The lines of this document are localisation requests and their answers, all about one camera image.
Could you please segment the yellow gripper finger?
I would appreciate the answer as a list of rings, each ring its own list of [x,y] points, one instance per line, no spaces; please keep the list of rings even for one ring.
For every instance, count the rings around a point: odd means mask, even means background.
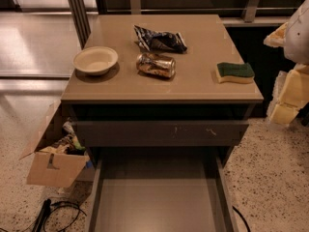
[[[296,64],[288,72],[280,71],[272,96],[267,109],[268,119],[275,124],[289,125],[309,102],[309,66]]]
[[[264,44],[270,47],[283,47],[288,23],[280,25],[264,39]]]

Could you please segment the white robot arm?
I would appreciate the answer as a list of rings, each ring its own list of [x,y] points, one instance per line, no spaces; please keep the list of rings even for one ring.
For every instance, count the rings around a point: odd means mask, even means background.
[[[267,111],[270,122],[289,125],[309,102],[309,0],[266,36],[264,44],[282,47],[285,58],[295,63],[288,73],[278,74]]]

